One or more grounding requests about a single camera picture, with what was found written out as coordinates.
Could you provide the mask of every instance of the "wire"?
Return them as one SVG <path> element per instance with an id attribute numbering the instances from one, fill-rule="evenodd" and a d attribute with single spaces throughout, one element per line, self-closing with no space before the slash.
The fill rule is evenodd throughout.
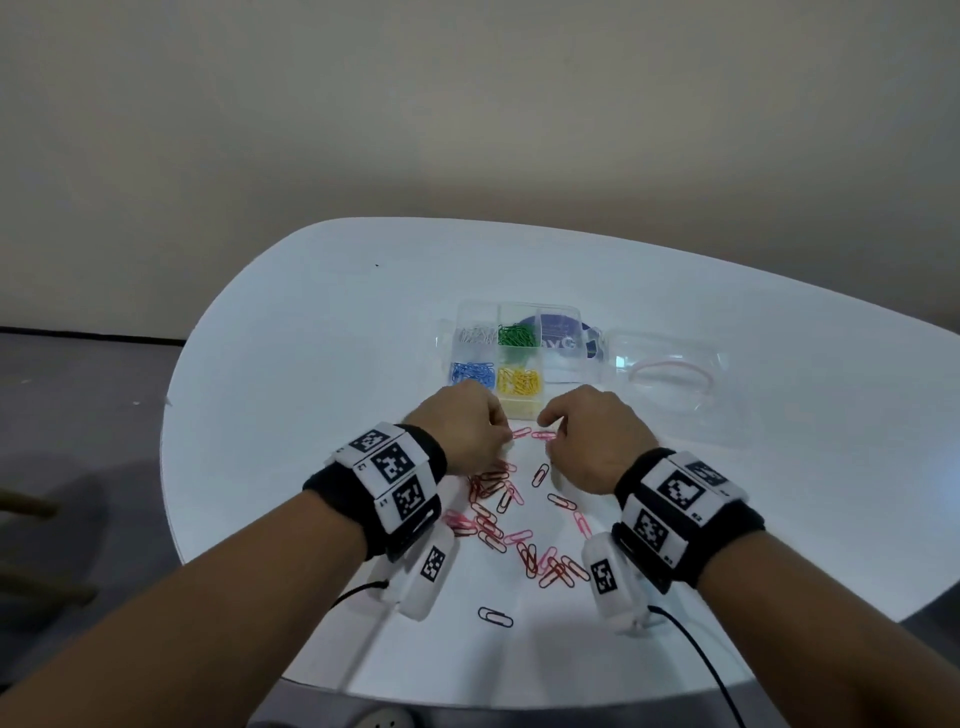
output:
<path id="1" fill-rule="evenodd" d="M 700 655 L 700 659 L 704 661 L 704 664 L 707 666 L 707 669 L 710 671 L 710 674 L 713 675 L 713 679 L 717 681 L 717 685 L 720 687 L 720 692 L 723 693 L 723 696 L 727 699 L 727 705 L 730 706 L 730 710 L 733 713 L 733 717 L 736 718 L 736 724 L 740 728 L 747 728 L 746 724 L 743 722 L 743 718 L 740 717 L 740 711 L 736 709 L 736 705 L 733 703 L 733 698 L 730 697 L 730 693 L 727 691 L 727 686 L 723 684 L 723 681 L 720 679 L 720 675 L 717 674 L 717 671 L 713 668 L 713 665 L 710 663 L 710 660 L 707 657 L 707 654 L 700 648 L 700 645 L 697 644 L 697 641 L 693 639 L 693 635 L 684 629 L 684 626 L 680 624 L 676 617 L 671 615 L 665 609 L 661 609 L 656 606 L 649 606 L 647 609 L 655 615 L 663 615 L 670 621 L 674 623 L 674 626 L 677 627 L 681 632 L 684 633 L 684 637 L 690 640 L 690 644 L 693 645 L 693 648 L 697 650 L 697 654 Z"/>
<path id="2" fill-rule="evenodd" d="M 357 587 L 356 589 L 351 589 L 349 592 L 344 592 L 343 594 L 341 594 L 340 596 L 338 596 L 338 597 L 337 597 L 337 600 L 336 600 L 335 602 L 333 602 L 333 604 L 330 605 L 330 609 L 333 609 L 335 606 L 337 606 L 337 605 L 338 605 L 340 602 L 342 602 L 344 599 L 348 599 L 348 598 L 350 598 L 351 596 L 353 596 L 353 595 L 355 595 L 355 594 L 358 594 L 358 593 L 360 593 L 360 592 L 363 592 L 365 589 L 386 589 L 386 588 L 389 587 L 389 586 L 390 586 L 390 582 L 387 581 L 386 579 L 384 579 L 383 581 L 371 581 L 371 582 L 369 582 L 369 583 L 367 583 L 367 584 L 361 584 L 361 585 L 360 585 L 359 587 Z"/>

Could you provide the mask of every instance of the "gray floor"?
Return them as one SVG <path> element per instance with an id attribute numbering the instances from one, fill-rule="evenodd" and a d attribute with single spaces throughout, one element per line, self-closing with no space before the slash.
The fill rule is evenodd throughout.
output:
<path id="1" fill-rule="evenodd" d="M 83 609 L 0 597 L 0 682 L 29 674 L 73 636 L 179 563 L 159 487 L 164 395 L 180 350 L 0 334 L 0 485 L 59 500 L 52 521 L 0 515 L 0 559 L 90 581 Z M 960 587 L 907 627 L 960 666 Z M 733 698 L 748 726 L 785 725 L 756 684 Z M 281 681 L 254 721 L 344 726 L 372 703 Z M 603 710 L 419 709 L 435 726 L 733 726 L 718 691 Z"/>

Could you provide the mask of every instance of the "beige wall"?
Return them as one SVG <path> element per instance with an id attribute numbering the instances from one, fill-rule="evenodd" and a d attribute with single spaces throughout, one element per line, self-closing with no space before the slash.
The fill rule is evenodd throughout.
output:
<path id="1" fill-rule="evenodd" d="M 5 0 L 0 325 L 184 336 L 345 215 L 603 232 L 960 323 L 949 2 Z"/>

